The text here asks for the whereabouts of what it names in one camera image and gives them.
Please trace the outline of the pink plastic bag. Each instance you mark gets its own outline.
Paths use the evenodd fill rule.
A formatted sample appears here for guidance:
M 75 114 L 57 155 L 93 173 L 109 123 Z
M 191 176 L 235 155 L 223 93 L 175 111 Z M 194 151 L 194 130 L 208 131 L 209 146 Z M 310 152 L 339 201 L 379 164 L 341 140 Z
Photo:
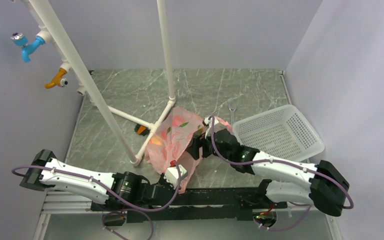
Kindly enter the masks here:
M 202 158 L 194 160 L 186 152 L 186 148 L 196 130 L 203 128 L 203 134 L 206 132 L 207 128 L 204 126 L 203 120 L 194 112 L 176 106 L 154 134 L 162 138 L 164 144 L 155 145 L 148 141 L 145 148 L 145 159 L 158 174 L 165 173 L 167 168 L 170 167 L 170 162 L 174 160 L 184 166 L 188 175 L 180 183 L 180 194 L 186 191 L 190 178 L 202 160 Z

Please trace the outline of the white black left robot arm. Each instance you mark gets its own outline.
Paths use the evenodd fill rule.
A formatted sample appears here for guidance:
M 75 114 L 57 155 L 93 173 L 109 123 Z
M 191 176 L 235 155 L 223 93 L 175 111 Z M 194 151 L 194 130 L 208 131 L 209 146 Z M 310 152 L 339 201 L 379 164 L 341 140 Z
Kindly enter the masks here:
M 105 211 L 123 207 L 143 212 L 166 209 L 180 193 L 181 181 L 188 171 L 172 161 L 157 183 L 133 172 L 98 172 L 59 161 L 51 150 L 39 151 L 30 165 L 22 167 L 20 186 L 44 192 L 64 191 L 85 197 Z

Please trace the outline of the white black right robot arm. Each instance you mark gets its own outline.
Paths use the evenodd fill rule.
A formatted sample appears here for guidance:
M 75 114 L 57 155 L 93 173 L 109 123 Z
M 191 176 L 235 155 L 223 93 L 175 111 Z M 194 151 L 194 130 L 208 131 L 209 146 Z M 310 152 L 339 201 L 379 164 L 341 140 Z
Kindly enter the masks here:
M 275 157 L 240 144 L 226 129 L 194 136 L 186 151 L 195 160 L 214 155 L 240 173 L 263 176 L 255 194 L 262 208 L 291 202 L 313 205 L 324 214 L 339 217 L 344 209 L 354 207 L 348 181 L 329 161 L 299 163 Z

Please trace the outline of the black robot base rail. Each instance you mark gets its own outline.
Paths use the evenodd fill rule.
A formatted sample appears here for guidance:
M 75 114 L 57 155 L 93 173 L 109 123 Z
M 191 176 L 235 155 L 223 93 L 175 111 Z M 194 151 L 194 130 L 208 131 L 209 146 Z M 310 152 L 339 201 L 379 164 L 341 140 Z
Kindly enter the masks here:
M 180 194 L 172 204 L 161 211 L 150 212 L 154 221 L 236 219 L 250 221 L 259 212 L 292 209 L 295 205 L 287 202 L 268 203 L 256 197 L 257 188 L 190 188 Z M 73 193 L 53 191 L 45 198 L 44 214 L 98 214 L 125 210 L 121 202 L 114 207 L 93 203 L 86 197 Z

